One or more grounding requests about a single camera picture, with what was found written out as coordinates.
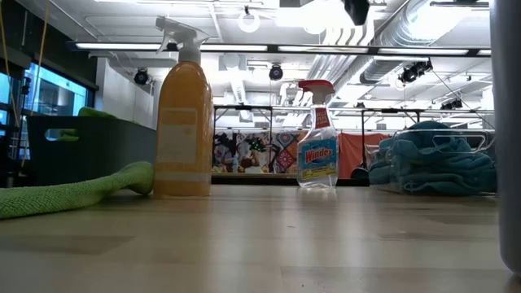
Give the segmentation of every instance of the plastic storage bin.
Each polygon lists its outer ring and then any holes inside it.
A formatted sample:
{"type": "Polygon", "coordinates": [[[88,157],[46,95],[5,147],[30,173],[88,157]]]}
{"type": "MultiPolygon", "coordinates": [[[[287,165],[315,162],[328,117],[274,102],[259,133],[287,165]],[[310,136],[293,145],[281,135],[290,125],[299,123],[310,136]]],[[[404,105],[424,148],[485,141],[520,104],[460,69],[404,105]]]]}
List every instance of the plastic storage bin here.
{"type": "Polygon", "coordinates": [[[366,145],[370,184],[412,195],[497,191],[494,132],[411,129],[366,145]]]}
{"type": "Polygon", "coordinates": [[[113,174],[127,164],[154,164],[155,130],[104,117],[30,116],[31,165],[40,186],[73,183],[113,174]],[[51,141],[47,130],[75,129],[76,141],[51,141]]]}

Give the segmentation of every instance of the red spray nozzle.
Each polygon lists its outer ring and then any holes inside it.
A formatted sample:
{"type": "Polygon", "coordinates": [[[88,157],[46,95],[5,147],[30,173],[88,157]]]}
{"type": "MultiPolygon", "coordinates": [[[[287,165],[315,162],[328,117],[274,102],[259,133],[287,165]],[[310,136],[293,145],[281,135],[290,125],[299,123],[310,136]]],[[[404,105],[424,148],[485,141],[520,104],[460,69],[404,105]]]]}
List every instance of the red spray nozzle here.
{"type": "Polygon", "coordinates": [[[325,103],[326,97],[335,93],[333,85],[325,80],[299,81],[299,87],[313,93],[313,103],[325,103]]]}

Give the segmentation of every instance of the blue towel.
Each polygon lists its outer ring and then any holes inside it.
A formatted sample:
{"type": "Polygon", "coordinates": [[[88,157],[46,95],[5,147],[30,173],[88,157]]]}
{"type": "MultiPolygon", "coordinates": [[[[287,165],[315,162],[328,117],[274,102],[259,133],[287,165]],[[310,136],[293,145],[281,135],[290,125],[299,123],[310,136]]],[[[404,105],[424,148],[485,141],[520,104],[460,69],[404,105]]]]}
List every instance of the blue towel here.
{"type": "MultiPolygon", "coordinates": [[[[434,121],[411,129],[448,129],[434,121]]],[[[370,166],[371,184],[395,183],[408,193],[475,195],[497,188],[493,160],[472,153],[465,138],[447,137],[451,131],[405,132],[379,144],[379,154],[370,166]]]]}

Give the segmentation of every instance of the gray post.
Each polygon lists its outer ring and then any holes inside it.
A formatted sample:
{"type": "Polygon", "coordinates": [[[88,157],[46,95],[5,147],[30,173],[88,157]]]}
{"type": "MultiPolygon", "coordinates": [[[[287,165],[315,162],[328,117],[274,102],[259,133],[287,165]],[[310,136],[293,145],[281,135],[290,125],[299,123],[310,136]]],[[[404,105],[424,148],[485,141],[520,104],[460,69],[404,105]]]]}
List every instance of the gray post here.
{"type": "Polygon", "coordinates": [[[490,24],[501,257],[521,273],[521,1],[492,0],[490,24]]]}

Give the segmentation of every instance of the orange liquid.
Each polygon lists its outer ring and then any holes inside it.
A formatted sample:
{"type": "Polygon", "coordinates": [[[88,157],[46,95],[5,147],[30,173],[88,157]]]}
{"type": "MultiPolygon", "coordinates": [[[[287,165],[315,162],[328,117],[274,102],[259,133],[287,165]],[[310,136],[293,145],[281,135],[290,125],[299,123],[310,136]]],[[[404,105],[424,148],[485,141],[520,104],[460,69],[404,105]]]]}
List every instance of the orange liquid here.
{"type": "Polygon", "coordinates": [[[210,85],[197,63],[180,62],[161,88],[154,197],[210,195],[212,145],[210,85]]]}

